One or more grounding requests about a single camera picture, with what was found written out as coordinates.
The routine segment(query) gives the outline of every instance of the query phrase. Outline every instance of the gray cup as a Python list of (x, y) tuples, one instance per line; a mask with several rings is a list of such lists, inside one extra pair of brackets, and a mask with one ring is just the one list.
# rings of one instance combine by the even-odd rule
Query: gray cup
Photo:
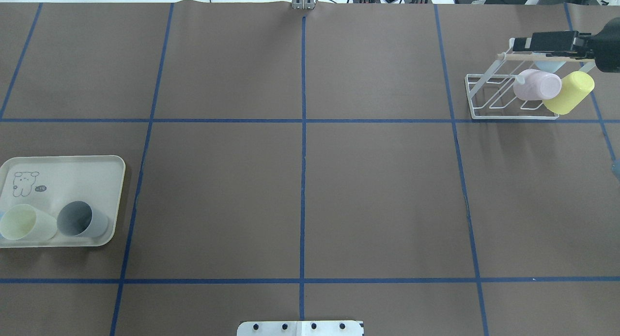
[(56, 225), (68, 237), (99, 237), (108, 229), (108, 218), (83, 201), (74, 201), (60, 210)]

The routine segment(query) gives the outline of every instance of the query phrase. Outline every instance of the dish rack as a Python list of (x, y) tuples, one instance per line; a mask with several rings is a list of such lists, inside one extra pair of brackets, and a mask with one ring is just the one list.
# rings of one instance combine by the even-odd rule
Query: dish rack
[[(594, 68), (594, 59), (576, 60), (561, 56), (545, 56), (536, 53), (514, 53), (514, 38), (509, 40), (509, 48), (496, 56), (496, 60), (483, 74), (467, 74), (465, 90), (469, 111), (473, 120), (556, 120), (560, 116), (543, 106), (541, 100), (524, 101), (512, 91), (515, 82), (523, 82), (518, 74), (531, 69), (535, 61), (580, 62), (579, 69), (587, 73)], [(499, 74), (507, 62), (518, 64), (507, 74)]]

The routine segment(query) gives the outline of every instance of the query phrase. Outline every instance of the yellow cup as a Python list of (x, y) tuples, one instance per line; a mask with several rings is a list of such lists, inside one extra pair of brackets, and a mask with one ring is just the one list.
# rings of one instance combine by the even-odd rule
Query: yellow cup
[(549, 111), (565, 115), (579, 104), (594, 89), (594, 80), (589, 74), (575, 71), (562, 78), (560, 93), (542, 103)]

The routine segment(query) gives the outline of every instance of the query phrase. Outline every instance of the white tray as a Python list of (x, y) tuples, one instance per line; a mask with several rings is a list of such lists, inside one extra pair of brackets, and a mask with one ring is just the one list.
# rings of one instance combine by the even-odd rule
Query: white tray
[[(114, 235), (123, 188), (125, 164), (117, 155), (66, 157), (15, 157), (0, 168), (0, 212), (30, 204), (57, 217), (72, 201), (81, 200), (108, 217), (106, 233), (96, 238), (66, 237), (60, 232), (48, 241), (10, 241), (0, 236), (0, 248), (97, 247)], [(31, 182), (20, 184), (16, 173), (30, 173)]]

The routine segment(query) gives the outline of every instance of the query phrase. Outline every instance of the white cup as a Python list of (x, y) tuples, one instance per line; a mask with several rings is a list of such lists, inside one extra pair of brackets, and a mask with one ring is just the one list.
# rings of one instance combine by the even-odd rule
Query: white cup
[(556, 97), (562, 89), (562, 79), (556, 74), (536, 69), (522, 71), (523, 83), (514, 81), (514, 95), (521, 100), (549, 100)]
[(83, 201), (74, 201), (60, 210), (56, 225), (68, 237), (99, 237), (108, 229), (108, 218)]
[(0, 219), (0, 235), (11, 241), (47, 241), (56, 230), (52, 215), (28, 204), (13, 206)]

